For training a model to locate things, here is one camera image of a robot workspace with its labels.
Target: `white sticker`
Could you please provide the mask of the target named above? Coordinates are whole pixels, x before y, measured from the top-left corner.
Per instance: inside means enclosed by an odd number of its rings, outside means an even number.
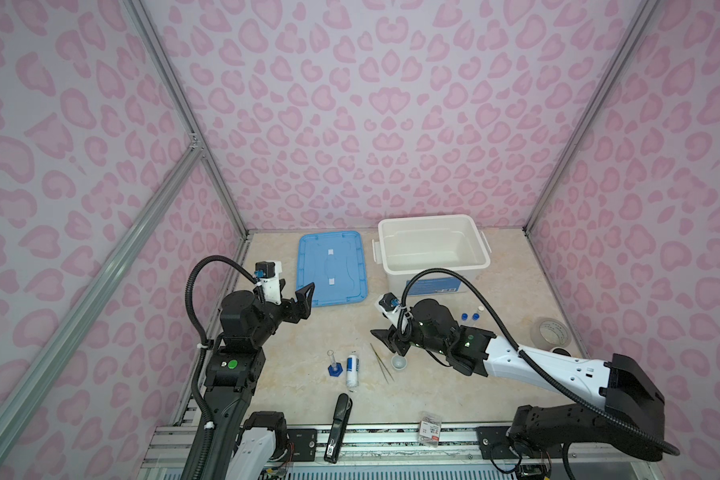
[[[418,428],[418,434],[424,438],[440,441],[440,427],[430,422],[422,421]]]

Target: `pink leopard print wall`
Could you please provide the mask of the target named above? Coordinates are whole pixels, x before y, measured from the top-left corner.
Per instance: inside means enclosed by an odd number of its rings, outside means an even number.
[[[198,336],[184,309],[186,278],[201,258],[232,255],[239,241],[199,165],[6,459],[0,480],[134,478],[155,427],[168,423],[192,372]],[[194,305],[204,325],[228,268],[211,264],[197,278]]]
[[[117,0],[0,0],[0,404],[187,145]]]
[[[148,0],[250,228],[524,225],[637,0]]]
[[[664,392],[667,479],[720,479],[720,0],[668,2],[533,242],[589,353]]]

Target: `white plastic storage box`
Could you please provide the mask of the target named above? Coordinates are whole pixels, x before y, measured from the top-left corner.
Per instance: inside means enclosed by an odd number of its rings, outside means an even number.
[[[384,265],[389,291],[400,297],[415,274],[440,266],[474,280],[490,265],[490,246],[468,215],[390,218],[378,223],[373,259]],[[468,290],[447,274],[429,274],[413,284],[409,295]]]

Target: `blue label on box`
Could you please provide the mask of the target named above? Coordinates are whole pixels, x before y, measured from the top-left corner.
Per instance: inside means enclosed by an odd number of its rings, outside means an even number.
[[[408,291],[409,295],[431,295],[432,293],[450,293],[455,292],[461,286],[461,280],[453,278],[452,276],[446,276],[445,278],[427,278],[416,280],[411,289]]]

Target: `box lid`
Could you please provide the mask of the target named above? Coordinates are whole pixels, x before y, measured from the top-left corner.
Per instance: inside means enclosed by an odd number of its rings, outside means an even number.
[[[296,289],[315,282],[312,306],[360,302],[368,296],[365,256],[355,231],[305,235],[298,242]]]

